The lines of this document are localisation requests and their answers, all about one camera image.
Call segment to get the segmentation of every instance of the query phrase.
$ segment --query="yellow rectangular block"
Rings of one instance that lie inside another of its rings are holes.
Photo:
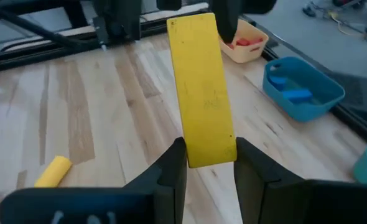
[[[189,167],[236,160],[228,91],[213,13],[167,20]]]

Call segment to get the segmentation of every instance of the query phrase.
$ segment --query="orange bin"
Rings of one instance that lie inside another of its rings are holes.
[[[248,46],[236,44],[236,42],[240,39],[254,40],[261,38],[261,42],[250,44]],[[232,41],[232,45],[228,46],[220,39],[220,47],[221,50],[225,54],[227,54],[227,56],[229,56],[234,62],[245,63],[257,59],[259,56],[261,56],[261,53],[264,50],[264,47],[268,40],[269,37],[264,32],[255,28],[255,26],[249,24],[248,22],[239,19],[238,29],[236,31],[235,38]]]

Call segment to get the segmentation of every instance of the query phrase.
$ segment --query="wooden tabletop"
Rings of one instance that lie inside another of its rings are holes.
[[[290,119],[262,90],[263,58],[223,61],[237,136],[301,177],[352,181],[357,135],[331,114]],[[0,72],[0,200],[55,155],[74,164],[60,186],[122,187],[181,135],[165,34]],[[184,223],[241,223],[233,163],[189,169],[185,204]]]

